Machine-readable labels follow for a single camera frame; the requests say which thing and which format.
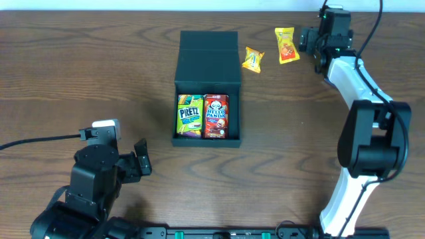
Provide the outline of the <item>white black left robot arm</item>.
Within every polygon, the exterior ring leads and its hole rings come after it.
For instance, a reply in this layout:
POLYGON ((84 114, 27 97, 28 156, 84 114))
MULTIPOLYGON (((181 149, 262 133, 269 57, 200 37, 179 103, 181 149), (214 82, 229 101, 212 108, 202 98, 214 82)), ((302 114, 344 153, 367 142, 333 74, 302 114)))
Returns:
POLYGON ((107 222, 123 184, 137 183, 152 172, 147 141, 134 152, 119 154, 111 143, 93 143, 77 151, 70 184, 56 190, 33 221, 32 238, 94 238, 107 222))

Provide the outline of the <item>red Hello Panda box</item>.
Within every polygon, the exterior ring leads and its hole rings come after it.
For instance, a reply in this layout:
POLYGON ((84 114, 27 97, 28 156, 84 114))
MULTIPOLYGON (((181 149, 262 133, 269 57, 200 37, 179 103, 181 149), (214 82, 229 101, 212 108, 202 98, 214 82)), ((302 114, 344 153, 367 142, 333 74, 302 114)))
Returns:
POLYGON ((228 136, 228 96, 204 95, 204 132, 206 139, 226 139, 228 136))

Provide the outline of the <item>black gift box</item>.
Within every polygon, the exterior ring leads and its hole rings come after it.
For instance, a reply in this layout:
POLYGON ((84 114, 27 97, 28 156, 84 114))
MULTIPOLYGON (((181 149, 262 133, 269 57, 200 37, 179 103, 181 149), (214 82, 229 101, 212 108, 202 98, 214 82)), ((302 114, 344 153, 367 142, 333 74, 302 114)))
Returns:
POLYGON ((175 72, 175 97, 180 94, 228 96, 229 127, 225 139, 196 139, 177 134, 177 103, 173 110, 174 147, 239 148, 242 74, 236 31, 181 31, 175 72))

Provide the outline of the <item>yellow green Pretz box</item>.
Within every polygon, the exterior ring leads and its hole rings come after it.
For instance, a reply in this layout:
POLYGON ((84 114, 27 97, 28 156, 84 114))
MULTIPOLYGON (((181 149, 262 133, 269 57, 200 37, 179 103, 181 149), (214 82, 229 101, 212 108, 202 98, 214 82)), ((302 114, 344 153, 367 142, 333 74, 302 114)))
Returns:
POLYGON ((201 138, 203 95, 179 94, 176 132, 180 137, 201 138))

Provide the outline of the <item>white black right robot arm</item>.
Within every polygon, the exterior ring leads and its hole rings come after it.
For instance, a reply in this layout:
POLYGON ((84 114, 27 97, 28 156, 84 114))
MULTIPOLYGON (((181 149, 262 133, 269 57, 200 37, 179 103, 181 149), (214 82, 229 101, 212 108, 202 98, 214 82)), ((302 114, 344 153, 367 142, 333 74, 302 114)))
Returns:
POLYGON ((319 215, 318 236, 371 237, 376 233, 356 231, 356 221, 372 192, 406 164, 411 108, 385 94, 367 72, 361 53, 352 47, 349 11, 324 4, 318 16, 319 27, 302 29, 299 49, 314 57, 315 72, 349 108, 337 144, 341 172, 319 215))

